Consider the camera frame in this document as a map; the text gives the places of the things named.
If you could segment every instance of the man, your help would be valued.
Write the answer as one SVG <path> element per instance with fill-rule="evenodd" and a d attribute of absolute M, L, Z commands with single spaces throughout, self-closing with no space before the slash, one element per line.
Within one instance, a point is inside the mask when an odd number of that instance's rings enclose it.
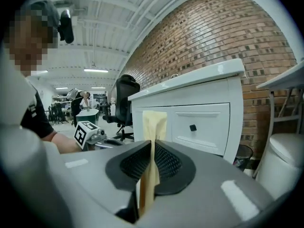
<path fill-rule="evenodd" d="M 4 39 L 10 59 L 24 77 L 41 64 L 42 55 L 57 45 L 60 17 L 51 1 L 36 2 L 22 9 Z M 21 121 L 21 126 L 34 131 L 42 140 L 53 142 L 60 153 L 80 152 L 76 141 L 57 133 L 49 124 L 36 91 Z"/>
<path fill-rule="evenodd" d="M 85 101 L 86 104 L 86 108 L 89 111 L 89 103 L 88 103 L 88 98 L 90 97 L 90 93 L 86 92 L 84 90 L 79 90 L 79 89 L 72 89 L 70 90 L 67 95 L 66 98 L 71 102 L 71 110 L 72 110 L 72 116 L 73 116 L 73 122 L 74 122 L 74 126 L 76 127 L 77 125 L 77 118 L 76 116 L 80 113 L 80 103 L 82 102 L 82 100 Z"/>

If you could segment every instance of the green bin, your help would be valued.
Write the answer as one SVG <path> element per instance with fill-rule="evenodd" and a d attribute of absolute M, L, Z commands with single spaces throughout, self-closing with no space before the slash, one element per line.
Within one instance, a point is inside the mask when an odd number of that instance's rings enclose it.
<path fill-rule="evenodd" d="M 97 109 L 90 109 L 90 111 L 83 110 L 77 116 L 77 122 L 89 121 L 96 125 L 99 111 Z"/>

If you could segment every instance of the yellow object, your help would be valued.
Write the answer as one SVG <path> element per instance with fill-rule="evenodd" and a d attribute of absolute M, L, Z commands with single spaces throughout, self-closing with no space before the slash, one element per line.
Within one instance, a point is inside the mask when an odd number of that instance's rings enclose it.
<path fill-rule="evenodd" d="M 160 183 L 158 168 L 154 161 L 155 140 L 165 140 L 167 113 L 143 111 L 143 135 L 151 140 L 151 162 L 141 177 L 139 215 L 142 216 L 154 202 L 154 187 Z"/>

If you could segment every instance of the white tape strip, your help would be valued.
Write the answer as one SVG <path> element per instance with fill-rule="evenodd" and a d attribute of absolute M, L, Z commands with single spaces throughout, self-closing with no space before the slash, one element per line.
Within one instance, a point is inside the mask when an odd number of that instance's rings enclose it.
<path fill-rule="evenodd" d="M 242 221 L 249 220 L 259 214 L 258 208 L 235 184 L 234 180 L 223 182 L 221 188 Z"/>
<path fill-rule="evenodd" d="M 89 163 L 87 161 L 87 159 L 81 159 L 81 160 L 78 160 L 78 161 L 67 162 L 66 167 L 67 168 L 73 168 L 73 167 L 84 165 L 84 164 L 87 164 L 87 163 Z"/>

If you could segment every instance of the white bin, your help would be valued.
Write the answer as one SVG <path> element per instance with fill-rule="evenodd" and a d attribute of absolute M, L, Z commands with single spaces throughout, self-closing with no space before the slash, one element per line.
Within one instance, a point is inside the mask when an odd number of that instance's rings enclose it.
<path fill-rule="evenodd" d="M 256 180 L 277 199 L 295 187 L 302 173 L 304 135 L 274 134 L 269 145 Z"/>

